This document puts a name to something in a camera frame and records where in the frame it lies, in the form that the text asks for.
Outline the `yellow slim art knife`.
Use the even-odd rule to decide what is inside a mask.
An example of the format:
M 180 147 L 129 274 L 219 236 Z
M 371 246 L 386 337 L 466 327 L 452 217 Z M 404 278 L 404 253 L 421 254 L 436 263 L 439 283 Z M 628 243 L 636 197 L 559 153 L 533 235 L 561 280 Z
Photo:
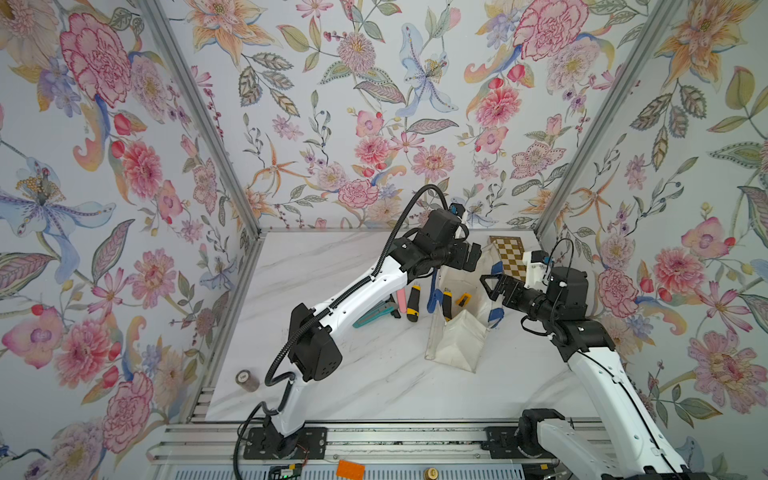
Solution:
M 472 300 L 472 296 L 469 293 L 464 293 L 456 300 L 456 305 L 460 308 L 465 308 Z

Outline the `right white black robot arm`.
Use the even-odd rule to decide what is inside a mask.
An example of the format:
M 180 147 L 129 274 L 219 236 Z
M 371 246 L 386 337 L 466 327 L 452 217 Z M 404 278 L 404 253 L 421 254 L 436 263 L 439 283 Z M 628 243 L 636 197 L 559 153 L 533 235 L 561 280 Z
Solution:
M 587 318 L 584 272 L 556 267 L 542 291 L 506 274 L 483 275 L 480 282 L 490 299 L 541 324 L 539 335 L 550 340 L 585 388 L 614 451 L 608 457 L 594 447 L 557 410 L 534 408 L 517 422 L 514 445 L 521 455 L 552 455 L 578 479 L 703 478 L 653 421 L 607 330 Z

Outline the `light pink art knife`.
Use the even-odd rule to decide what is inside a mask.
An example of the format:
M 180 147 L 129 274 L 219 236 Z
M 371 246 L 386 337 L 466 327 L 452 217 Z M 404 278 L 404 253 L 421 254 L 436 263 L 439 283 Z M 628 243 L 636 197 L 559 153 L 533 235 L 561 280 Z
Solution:
M 396 292 L 396 300 L 397 300 L 399 312 L 401 314 L 406 314 L 407 313 L 407 294 L 406 294 L 405 288 L 399 289 Z

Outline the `white Doraemon canvas pouch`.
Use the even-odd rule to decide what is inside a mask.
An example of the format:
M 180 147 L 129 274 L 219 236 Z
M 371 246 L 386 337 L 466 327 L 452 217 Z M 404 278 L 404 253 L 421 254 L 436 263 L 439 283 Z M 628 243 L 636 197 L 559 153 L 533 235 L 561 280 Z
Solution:
M 439 299 L 431 313 L 426 360 L 471 373 L 477 371 L 490 332 L 491 316 L 494 312 L 503 312 L 497 302 L 489 299 L 480 283 L 482 275 L 492 273 L 496 260 L 496 249 L 487 245 L 481 249 L 474 272 L 448 267 L 440 269 L 437 277 Z M 446 322 L 442 315 L 441 300 L 444 290 L 449 290 L 453 295 L 453 319 L 449 322 Z M 460 308 L 456 305 L 456 300 L 464 293 L 469 293 L 472 300 L 467 307 Z

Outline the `teal art knife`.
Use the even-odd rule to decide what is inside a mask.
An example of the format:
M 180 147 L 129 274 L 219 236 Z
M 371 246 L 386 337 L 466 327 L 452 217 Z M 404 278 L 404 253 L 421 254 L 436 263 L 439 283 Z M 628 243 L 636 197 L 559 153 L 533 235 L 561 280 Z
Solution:
M 360 317 L 357 321 L 354 322 L 353 327 L 354 328 L 362 328 L 376 320 L 378 320 L 381 317 L 385 317 L 387 315 L 392 316 L 393 318 L 399 318 L 400 317 L 400 311 L 399 307 L 396 302 L 393 300 L 387 300 L 379 302 L 377 305 L 375 305 L 371 310 L 369 310 L 367 313 L 365 313 L 362 317 Z

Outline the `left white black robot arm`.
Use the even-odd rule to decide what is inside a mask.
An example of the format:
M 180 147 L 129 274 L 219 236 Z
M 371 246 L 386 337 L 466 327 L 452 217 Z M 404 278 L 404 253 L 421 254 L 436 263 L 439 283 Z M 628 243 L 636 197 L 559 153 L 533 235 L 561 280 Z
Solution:
M 307 420 L 309 389 L 333 374 L 343 355 L 338 342 L 377 304 L 442 267 L 475 270 L 481 247 L 468 241 L 466 209 L 452 203 L 429 213 L 426 223 L 397 236 L 393 229 L 377 263 L 345 289 L 309 308 L 291 312 L 288 338 L 266 371 L 264 385 L 285 386 L 277 406 L 262 401 L 249 415 L 263 415 L 260 435 L 249 442 L 269 458 L 286 458 L 298 447 Z

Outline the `black yellow utility knife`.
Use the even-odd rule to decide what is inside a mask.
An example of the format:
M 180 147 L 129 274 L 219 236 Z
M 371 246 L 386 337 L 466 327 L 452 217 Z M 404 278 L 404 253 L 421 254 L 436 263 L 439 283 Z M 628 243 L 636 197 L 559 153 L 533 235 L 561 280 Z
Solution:
M 441 308 L 442 308 L 442 315 L 446 322 L 449 322 L 453 319 L 453 295 L 449 290 L 444 290 L 442 292 L 442 300 L 441 300 Z
M 419 320 L 420 300 L 421 287 L 419 285 L 413 285 L 406 303 L 406 318 L 412 323 L 416 323 Z

